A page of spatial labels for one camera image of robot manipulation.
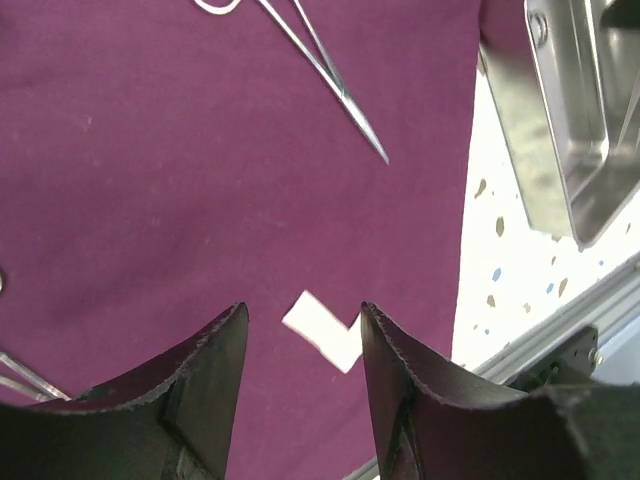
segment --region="metal tray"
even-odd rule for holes
[[[640,33],[600,28],[610,1],[527,0],[530,51],[481,47],[531,227],[582,247],[640,182]]]

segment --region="surgical instrument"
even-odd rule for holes
[[[35,389],[27,387],[26,385],[23,385],[20,382],[16,382],[15,380],[10,379],[9,377],[5,377],[4,375],[0,375],[0,385],[13,390],[14,392],[25,395],[37,402],[46,402],[47,400],[51,400],[51,397],[49,397],[48,395],[40,393]]]
[[[5,364],[15,373],[20,375],[22,378],[27,380],[31,385],[36,387],[39,391],[41,391],[49,400],[54,399],[63,399],[63,400],[71,400],[67,394],[61,392],[58,388],[51,385],[49,382],[44,380],[42,377],[34,373],[32,370],[22,365],[21,363],[15,361],[5,352],[0,351],[0,362]]]
[[[231,13],[233,10],[235,10],[235,8],[240,4],[240,1],[241,0],[232,0],[228,5],[224,7],[214,7],[206,3],[204,0],[194,0],[196,5],[198,5],[204,11],[212,15],[227,15]],[[327,50],[324,48],[324,45],[320,41],[320,38],[318,37],[315,29],[311,25],[311,22],[309,21],[307,14],[302,8],[302,5],[300,4],[300,0],[293,0],[296,10],[298,11],[298,14],[300,15],[307,31],[311,35],[311,38],[313,39],[316,45],[316,48],[320,52],[320,55],[322,56],[322,59],[324,60],[326,66],[322,65],[322,63],[320,63],[315,58],[313,53],[311,53],[311,51],[302,43],[300,38],[298,38],[298,36],[293,32],[293,30],[291,30],[289,25],[287,25],[284,19],[271,5],[269,0],[256,0],[256,1],[262,6],[262,8],[264,8],[264,10],[276,22],[276,24],[280,27],[280,29],[287,35],[287,37],[289,37],[289,40],[293,42],[293,44],[298,48],[298,50],[302,52],[302,54],[311,63],[311,65],[313,65],[313,67],[317,70],[317,72],[320,74],[320,76],[326,82],[329,88],[331,88],[331,91],[338,98],[338,100],[343,105],[347,113],[349,113],[349,115],[351,116],[351,118],[353,119],[357,127],[360,129],[362,134],[365,136],[365,138],[369,141],[371,146],[376,150],[376,152],[378,152],[378,154],[382,157],[384,162],[387,165],[389,165],[389,157],[387,156],[387,153],[385,152],[382,144],[380,143],[380,140],[378,140],[378,137],[375,134],[373,127],[365,117],[362,110],[360,110],[360,108],[356,104],[351,93],[347,90],[342,77],[340,76],[335,65],[331,61],[331,58],[329,57]]]

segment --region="forceps ring handle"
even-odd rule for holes
[[[193,1],[196,2],[196,5],[198,5],[205,12],[210,13],[211,15],[227,15],[228,13],[233,12],[242,0],[231,0],[224,7],[214,7],[213,5],[208,4],[204,0],[193,0]]]

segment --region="black bracket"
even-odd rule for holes
[[[596,368],[598,330],[588,326],[533,366],[520,372],[508,386],[532,392],[544,385],[584,385],[597,383],[591,379]]]

